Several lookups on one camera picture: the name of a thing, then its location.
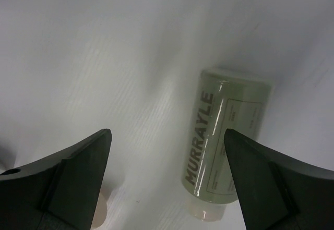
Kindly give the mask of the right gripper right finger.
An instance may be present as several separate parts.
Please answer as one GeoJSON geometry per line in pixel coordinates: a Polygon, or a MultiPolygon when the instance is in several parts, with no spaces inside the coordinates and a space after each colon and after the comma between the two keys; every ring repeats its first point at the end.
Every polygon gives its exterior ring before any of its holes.
{"type": "Polygon", "coordinates": [[[247,229],[333,229],[333,171],[233,129],[224,145],[247,229]]]}

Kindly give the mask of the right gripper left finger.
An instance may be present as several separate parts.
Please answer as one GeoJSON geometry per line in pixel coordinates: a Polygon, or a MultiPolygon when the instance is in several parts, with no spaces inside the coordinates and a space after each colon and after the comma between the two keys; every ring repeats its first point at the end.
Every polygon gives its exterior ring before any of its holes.
{"type": "Polygon", "coordinates": [[[1,173],[1,229],[90,229],[112,133],[1,173]]]}

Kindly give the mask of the green bottle white cap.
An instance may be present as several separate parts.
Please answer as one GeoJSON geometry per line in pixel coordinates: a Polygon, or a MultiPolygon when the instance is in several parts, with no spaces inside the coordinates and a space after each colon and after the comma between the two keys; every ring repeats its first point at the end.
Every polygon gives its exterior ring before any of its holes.
{"type": "Polygon", "coordinates": [[[93,216],[92,224],[90,229],[96,229],[98,227],[101,227],[103,223],[106,220],[107,212],[108,212],[108,206],[107,206],[107,200],[108,200],[108,190],[106,186],[102,186],[95,213],[93,216]]]}

